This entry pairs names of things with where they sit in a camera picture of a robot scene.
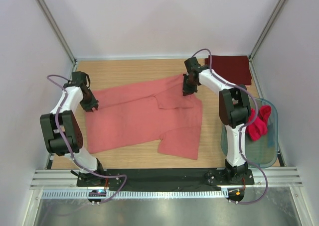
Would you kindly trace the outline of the salmon pink t shirt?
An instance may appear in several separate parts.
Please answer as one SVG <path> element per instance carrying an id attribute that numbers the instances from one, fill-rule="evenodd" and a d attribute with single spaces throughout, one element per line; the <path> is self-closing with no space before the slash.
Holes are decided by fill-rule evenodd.
<path id="1" fill-rule="evenodd" d="M 95 90 L 98 109 L 85 113 L 88 152 L 160 140 L 158 153 L 197 160 L 203 105 L 182 86 L 180 74 Z"/>

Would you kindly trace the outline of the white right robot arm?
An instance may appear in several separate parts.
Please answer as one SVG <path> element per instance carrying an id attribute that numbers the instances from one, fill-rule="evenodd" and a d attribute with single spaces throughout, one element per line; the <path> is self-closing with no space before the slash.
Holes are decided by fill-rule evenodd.
<path id="1" fill-rule="evenodd" d="M 204 85 L 219 95 L 219 118 L 227 132 L 227 154 L 225 160 L 225 180 L 236 184 L 248 173 L 248 163 L 244 153 L 245 124 L 251 116 L 248 91 L 219 76 L 208 65 L 200 65 L 196 57 L 184 61 L 186 73 L 183 75 L 184 96 L 197 92 Z"/>

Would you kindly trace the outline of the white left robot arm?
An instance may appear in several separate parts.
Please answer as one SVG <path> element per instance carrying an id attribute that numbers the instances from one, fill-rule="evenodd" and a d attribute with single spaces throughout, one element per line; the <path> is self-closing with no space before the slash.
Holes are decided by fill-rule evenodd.
<path id="1" fill-rule="evenodd" d="M 78 177 L 78 185 L 101 186 L 106 179 L 103 166 L 84 147 L 83 135 L 75 117 L 78 106 L 86 112 L 98 109 L 98 100 L 90 89 L 89 75 L 76 71 L 71 79 L 54 74 L 47 76 L 47 79 L 62 90 L 53 110 L 40 117 L 47 151 L 69 159 L 78 167 L 78 173 L 72 172 Z"/>

